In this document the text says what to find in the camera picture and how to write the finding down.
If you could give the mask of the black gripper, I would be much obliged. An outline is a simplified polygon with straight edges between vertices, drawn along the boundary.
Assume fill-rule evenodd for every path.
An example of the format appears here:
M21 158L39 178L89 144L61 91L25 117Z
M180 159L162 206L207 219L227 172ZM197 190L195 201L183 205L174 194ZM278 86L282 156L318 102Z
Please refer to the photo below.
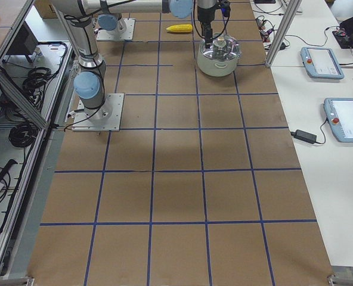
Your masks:
M216 0L198 0L197 17L202 33L205 33L205 47L209 48L212 43L211 22L215 19Z

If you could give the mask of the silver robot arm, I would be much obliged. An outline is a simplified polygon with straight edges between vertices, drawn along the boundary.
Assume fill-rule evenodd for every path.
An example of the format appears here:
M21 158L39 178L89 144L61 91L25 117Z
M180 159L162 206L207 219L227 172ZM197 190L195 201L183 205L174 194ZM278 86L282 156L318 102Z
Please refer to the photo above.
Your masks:
M100 14L97 18L99 26L110 34L123 33L126 31L126 23L121 13Z
M113 117L115 108L104 90L106 63L94 38L92 17L100 16L99 26L104 30L118 30L122 13L171 13L176 18L197 15L203 39L213 41L211 23L219 1L52 1L68 27L68 36L78 50L80 75L73 82L83 103L87 119L102 122Z

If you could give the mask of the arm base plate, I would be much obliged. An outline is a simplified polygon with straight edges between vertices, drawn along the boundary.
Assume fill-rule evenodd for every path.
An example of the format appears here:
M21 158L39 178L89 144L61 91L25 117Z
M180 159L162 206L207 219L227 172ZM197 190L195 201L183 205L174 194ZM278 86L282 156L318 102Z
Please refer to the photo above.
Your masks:
M121 18L114 20L109 17L98 19L100 29L97 33L99 42L131 41L134 35L135 19Z
M79 100L78 108L82 112L76 113L74 124L71 126L74 132L105 132L120 130L124 94L106 94L104 105L91 116L95 110L84 107L82 100Z

